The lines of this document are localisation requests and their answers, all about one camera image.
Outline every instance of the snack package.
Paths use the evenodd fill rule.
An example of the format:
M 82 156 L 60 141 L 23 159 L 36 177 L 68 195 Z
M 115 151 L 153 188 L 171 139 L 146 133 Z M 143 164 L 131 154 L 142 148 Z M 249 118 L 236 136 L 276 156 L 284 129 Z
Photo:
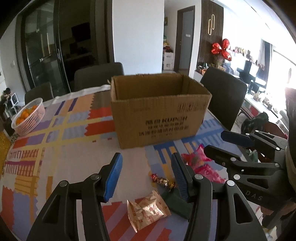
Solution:
M 220 175 L 209 165 L 205 164 L 197 169 L 194 170 L 196 174 L 201 174 L 211 182 L 216 183 L 225 183 L 225 179 L 220 177 Z
M 193 204 L 187 203 L 179 193 L 177 188 L 169 191 L 166 189 L 162 194 L 161 197 L 167 204 L 170 211 L 178 214 L 179 216 L 189 220 L 191 217 Z
M 158 219 L 171 215 L 165 201 L 154 190 L 139 204 L 127 200 L 127 207 L 129 221 L 136 233 Z
M 193 170 L 197 169 L 200 166 L 203 166 L 206 161 L 212 161 L 204 153 L 204 146 L 200 144 L 198 148 L 191 154 L 181 154 L 184 163 L 188 166 L 191 166 Z
M 181 154 L 183 161 L 188 166 L 191 166 L 196 174 L 201 174 L 211 182 L 225 183 L 225 179 L 206 162 L 212 161 L 204 153 L 204 146 L 200 144 L 198 148 L 191 154 Z

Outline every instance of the dining table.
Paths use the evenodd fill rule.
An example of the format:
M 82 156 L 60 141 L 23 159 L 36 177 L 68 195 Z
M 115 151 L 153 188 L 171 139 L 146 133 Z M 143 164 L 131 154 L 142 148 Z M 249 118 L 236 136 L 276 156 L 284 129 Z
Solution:
M 113 197 L 102 203 L 104 220 L 111 241 L 183 240 L 188 220 L 173 213 L 139 232 L 132 228 L 127 200 L 139 202 L 152 190 L 163 188 L 151 181 L 151 174 L 174 179 L 172 153 L 193 153 L 200 144 L 213 145 L 243 158 L 242 150 L 224 142 L 224 127 L 207 111 L 195 136 L 140 148 L 121 149 L 110 107 L 110 86 L 89 88 L 44 102 L 45 115 L 26 136 L 19 136 L 10 147 L 0 179 L 0 215 L 11 232 L 25 241 L 52 191 L 62 180 L 81 182 L 116 152 L 123 166 Z M 210 161 L 220 177 L 228 179 L 226 168 Z M 210 239 L 215 240 L 217 202 L 213 200 Z M 85 240 L 81 200 L 77 201 L 79 240 Z

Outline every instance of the pink basket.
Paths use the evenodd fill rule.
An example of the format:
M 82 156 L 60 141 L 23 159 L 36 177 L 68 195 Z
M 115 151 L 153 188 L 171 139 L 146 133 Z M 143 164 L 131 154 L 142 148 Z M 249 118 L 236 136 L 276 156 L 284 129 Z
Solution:
M 37 108 L 19 125 L 16 125 L 16 120 L 18 117 L 21 116 L 24 109 L 30 109 L 34 105 L 37 105 Z M 16 133 L 18 133 L 20 136 L 25 136 L 29 132 L 31 132 L 42 120 L 45 114 L 45 108 L 43 105 L 43 99 L 37 98 L 35 100 L 32 100 L 30 103 L 26 104 L 20 112 L 17 113 L 15 118 L 13 119 L 11 123 L 11 128 L 15 130 Z

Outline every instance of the red balloon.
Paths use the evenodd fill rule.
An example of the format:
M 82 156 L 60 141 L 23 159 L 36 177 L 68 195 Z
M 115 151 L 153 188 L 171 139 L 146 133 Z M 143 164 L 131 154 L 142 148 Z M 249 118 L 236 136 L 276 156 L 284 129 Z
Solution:
M 229 46 L 229 40 L 228 39 L 223 39 L 222 40 L 222 49 L 227 49 Z
M 221 55 L 223 56 L 224 59 L 226 59 L 228 61 L 231 61 L 232 60 L 231 54 L 228 53 L 225 49 L 223 49 L 221 51 Z
M 221 52 L 221 50 L 222 50 L 222 48 L 221 48 L 220 44 L 213 43 L 212 50 L 211 50 L 212 54 L 218 54 Z

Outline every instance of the chair backrest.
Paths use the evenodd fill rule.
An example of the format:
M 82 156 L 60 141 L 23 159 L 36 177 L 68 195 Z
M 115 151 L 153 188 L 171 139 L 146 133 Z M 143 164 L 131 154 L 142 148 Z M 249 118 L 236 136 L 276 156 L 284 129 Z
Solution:
M 94 65 L 79 69 L 74 75 L 74 90 L 79 91 L 86 88 L 107 85 L 111 77 L 124 75 L 121 63 L 109 63 Z
M 240 79 L 210 67 L 200 81 L 212 94 L 209 110 L 231 130 L 243 104 L 247 85 Z
M 25 104 L 28 104 L 30 101 L 32 101 L 36 98 L 42 98 L 43 102 L 54 98 L 54 95 L 52 92 L 52 85 L 50 84 L 50 82 L 46 82 L 42 85 L 39 85 L 39 86 L 29 90 L 25 94 Z

